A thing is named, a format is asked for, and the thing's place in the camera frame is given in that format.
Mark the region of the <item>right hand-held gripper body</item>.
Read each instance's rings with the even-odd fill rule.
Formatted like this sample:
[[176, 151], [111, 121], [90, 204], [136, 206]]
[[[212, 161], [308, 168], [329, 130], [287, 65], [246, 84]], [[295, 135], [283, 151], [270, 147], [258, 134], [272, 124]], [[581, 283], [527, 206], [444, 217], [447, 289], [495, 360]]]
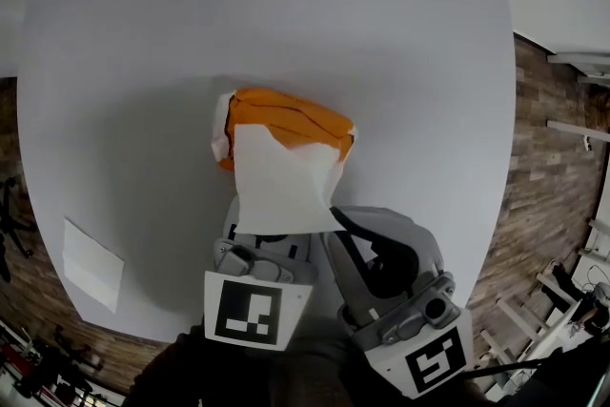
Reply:
[[424, 396], [472, 364], [472, 318], [453, 302], [456, 283], [443, 272], [379, 320], [357, 328], [344, 304], [337, 318], [369, 365], [403, 396]]

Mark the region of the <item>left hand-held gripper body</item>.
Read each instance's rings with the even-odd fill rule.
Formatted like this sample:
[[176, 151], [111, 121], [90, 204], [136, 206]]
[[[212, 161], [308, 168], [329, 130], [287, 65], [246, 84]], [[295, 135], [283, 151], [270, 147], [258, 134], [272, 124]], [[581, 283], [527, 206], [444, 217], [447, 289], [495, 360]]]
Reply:
[[315, 265], [274, 262], [259, 249], [227, 238], [215, 241], [213, 264], [205, 273], [205, 337], [251, 349], [284, 351], [314, 289]]

